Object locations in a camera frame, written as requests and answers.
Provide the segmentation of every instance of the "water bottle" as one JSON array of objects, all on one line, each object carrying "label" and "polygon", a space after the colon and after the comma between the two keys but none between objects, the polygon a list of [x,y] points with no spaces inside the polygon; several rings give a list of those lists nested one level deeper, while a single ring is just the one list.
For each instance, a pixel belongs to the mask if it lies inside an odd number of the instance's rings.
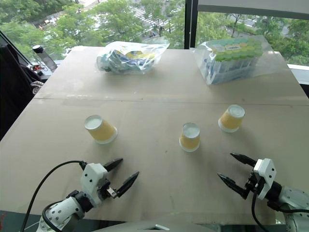
[{"label": "water bottle", "polygon": [[32,47],[32,50],[42,59],[45,65],[54,72],[57,68],[56,63],[49,57],[45,52],[45,49],[42,45],[35,45]]}]

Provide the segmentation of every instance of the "plastic bag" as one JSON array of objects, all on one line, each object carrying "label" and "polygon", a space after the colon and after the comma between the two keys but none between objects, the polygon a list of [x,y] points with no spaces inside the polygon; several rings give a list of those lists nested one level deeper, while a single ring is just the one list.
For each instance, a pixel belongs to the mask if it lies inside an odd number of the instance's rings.
[{"label": "plastic bag", "polygon": [[287,68],[262,35],[207,41],[193,52],[208,85]]},{"label": "plastic bag", "polygon": [[168,46],[169,44],[112,42],[98,55],[97,66],[106,72],[144,74],[159,62]]}]

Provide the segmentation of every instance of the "glass window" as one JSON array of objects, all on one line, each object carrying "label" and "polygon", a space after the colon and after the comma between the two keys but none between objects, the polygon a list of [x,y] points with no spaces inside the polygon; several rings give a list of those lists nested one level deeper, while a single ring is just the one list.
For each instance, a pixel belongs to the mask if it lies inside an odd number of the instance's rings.
[{"label": "glass window", "polygon": [[112,41],[183,48],[185,0],[1,0],[0,29],[28,57],[37,44],[55,60],[77,45]]},{"label": "glass window", "polygon": [[309,66],[309,21],[198,12],[196,46],[208,40],[264,35],[287,63]]}]

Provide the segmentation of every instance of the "paper cup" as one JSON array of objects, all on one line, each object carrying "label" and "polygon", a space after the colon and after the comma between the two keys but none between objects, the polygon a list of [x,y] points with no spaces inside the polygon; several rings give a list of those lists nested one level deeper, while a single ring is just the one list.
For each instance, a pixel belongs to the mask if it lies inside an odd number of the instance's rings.
[{"label": "paper cup", "polygon": [[219,127],[225,132],[235,132],[239,129],[245,116],[245,110],[239,105],[230,105],[218,121]]},{"label": "paper cup", "polygon": [[99,115],[92,115],[86,118],[85,128],[99,144],[108,144],[118,135],[116,127],[103,120]]},{"label": "paper cup", "polygon": [[183,125],[182,134],[179,138],[179,145],[187,152],[195,151],[200,144],[200,129],[197,124],[187,122]]}]

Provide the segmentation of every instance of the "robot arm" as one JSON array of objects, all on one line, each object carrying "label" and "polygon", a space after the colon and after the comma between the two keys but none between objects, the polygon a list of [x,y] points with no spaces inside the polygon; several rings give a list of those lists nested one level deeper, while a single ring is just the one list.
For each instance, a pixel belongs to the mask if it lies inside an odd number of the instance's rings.
[{"label": "robot arm", "polygon": [[115,159],[104,166],[99,163],[87,164],[81,177],[82,191],[75,190],[63,201],[48,205],[43,210],[37,232],[71,232],[85,212],[101,206],[108,197],[121,197],[139,175],[136,172],[118,190],[112,189],[106,175],[122,160]]},{"label": "robot arm", "polygon": [[235,192],[247,199],[250,191],[256,192],[258,198],[268,200],[267,205],[277,211],[283,212],[287,232],[309,231],[309,195],[303,191],[281,186],[274,181],[277,174],[271,159],[255,161],[245,155],[231,153],[238,161],[253,167],[253,170],[245,184],[245,188],[236,185],[229,177],[218,174],[223,182]]}]

